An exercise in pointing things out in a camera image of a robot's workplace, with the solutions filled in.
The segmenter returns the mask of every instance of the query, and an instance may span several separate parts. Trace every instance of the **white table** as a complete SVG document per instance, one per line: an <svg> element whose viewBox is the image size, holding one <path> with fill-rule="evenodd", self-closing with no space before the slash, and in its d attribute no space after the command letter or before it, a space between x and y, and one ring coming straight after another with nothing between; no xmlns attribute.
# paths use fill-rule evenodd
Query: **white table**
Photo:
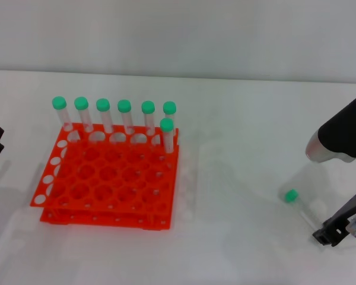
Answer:
<svg viewBox="0 0 356 285"><path fill-rule="evenodd" d="M51 100L177 104L180 173L169 231L56 226L28 206L60 124ZM278 194L322 220L356 193L356 161L312 164L306 144L356 85L0 71L0 284L356 284L356 240L321 247ZM99 114L90 106L94 122Z"/></svg>

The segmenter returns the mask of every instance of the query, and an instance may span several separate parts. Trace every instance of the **green cap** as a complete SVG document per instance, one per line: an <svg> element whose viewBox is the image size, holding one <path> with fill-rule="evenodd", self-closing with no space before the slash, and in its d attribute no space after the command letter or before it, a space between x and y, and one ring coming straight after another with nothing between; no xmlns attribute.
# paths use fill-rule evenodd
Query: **green cap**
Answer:
<svg viewBox="0 0 356 285"><path fill-rule="evenodd" d="M131 103L128 100L120 100L117 103L117 108L122 113L128 113L131 110Z"/></svg>
<svg viewBox="0 0 356 285"><path fill-rule="evenodd" d="M144 114L153 114L155 111L154 103L152 101L145 101L141 105L141 110Z"/></svg>
<svg viewBox="0 0 356 285"><path fill-rule="evenodd" d="M163 132L171 132L174 128L174 122L170 118L163 118L160 122L160 127Z"/></svg>
<svg viewBox="0 0 356 285"><path fill-rule="evenodd" d="M56 110L62 110L64 108L66 108L66 105L67 105L65 98L63 98L62 96L54 97L52 103L53 103L54 109L56 109Z"/></svg>
<svg viewBox="0 0 356 285"><path fill-rule="evenodd" d="M75 99L74 105L77 110L86 110L88 108L88 101L85 97L78 97Z"/></svg>
<svg viewBox="0 0 356 285"><path fill-rule="evenodd" d="M101 112L106 112L109 110L109 101L107 99L99 99L96 101L96 109Z"/></svg>
<svg viewBox="0 0 356 285"><path fill-rule="evenodd" d="M172 115L175 112L177 112L176 104L173 101L165 102L165 104L164 104L164 113L166 115Z"/></svg>
<svg viewBox="0 0 356 285"><path fill-rule="evenodd" d="M297 190L292 189L285 194L285 201L286 203L295 202L298 197L299 193L297 192Z"/></svg>

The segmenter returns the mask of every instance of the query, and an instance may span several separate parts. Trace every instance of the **test tube rack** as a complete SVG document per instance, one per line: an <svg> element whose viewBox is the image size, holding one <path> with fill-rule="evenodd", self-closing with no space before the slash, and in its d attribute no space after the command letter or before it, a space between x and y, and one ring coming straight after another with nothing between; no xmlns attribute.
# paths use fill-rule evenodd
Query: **test tube rack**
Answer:
<svg viewBox="0 0 356 285"><path fill-rule="evenodd" d="M179 156L166 154L163 133L144 126L115 133L93 124L86 133L81 123L58 135L30 205L43 207L41 221L52 224L90 224L169 229Z"/></svg>

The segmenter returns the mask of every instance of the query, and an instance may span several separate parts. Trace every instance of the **test tube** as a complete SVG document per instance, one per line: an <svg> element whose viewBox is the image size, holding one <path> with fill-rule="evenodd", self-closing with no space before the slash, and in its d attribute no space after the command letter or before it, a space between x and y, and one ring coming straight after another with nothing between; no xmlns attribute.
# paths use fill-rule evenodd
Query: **test tube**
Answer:
<svg viewBox="0 0 356 285"><path fill-rule="evenodd" d="M133 134L133 122L131 115L131 103L128 100L120 100L117 103L117 109L121 113L121 118L123 120L125 133L128 135Z"/></svg>
<svg viewBox="0 0 356 285"><path fill-rule="evenodd" d="M141 105L141 110L144 113L145 127L147 128L147 135L154 135L154 103L152 101L145 101Z"/></svg>
<svg viewBox="0 0 356 285"><path fill-rule="evenodd" d="M61 120L63 130L66 132L72 131L72 124L69 113L67 111L67 104L65 98L57 96L52 101L54 109L57 111L59 119Z"/></svg>
<svg viewBox="0 0 356 285"><path fill-rule="evenodd" d="M174 123L174 135L176 135L176 128L175 128L175 120L174 120L174 116L175 113L177 112L177 106L173 101L168 101L164 103L163 106L164 109L164 113L165 113L165 118L169 118L173 120Z"/></svg>
<svg viewBox="0 0 356 285"><path fill-rule="evenodd" d="M101 121L104 125L104 131L107 134L111 134L113 132L113 122L109 107L110 105L107 99L99 99L96 101L96 108L98 111L100 111Z"/></svg>
<svg viewBox="0 0 356 285"><path fill-rule="evenodd" d="M75 108L77 108L81 121L86 132L92 132L94 127L91 122L90 113L88 111L88 101L85 97L78 97L74 101Z"/></svg>
<svg viewBox="0 0 356 285"><path fill-rule="evenodd" d="M170 118L164 118L160 122L160 127L164 138L164 148L166 153L174 151L174 122Z"/></svg>
<svg viewBox="0 0 356 285"><path fill-rule="evenodd" d="M299 197L299 193L292 189L285 194L285 202L291 204L307 222L312 230L317 231L322 227L322 223L317 216L309 209L308 206Z"/></svg>

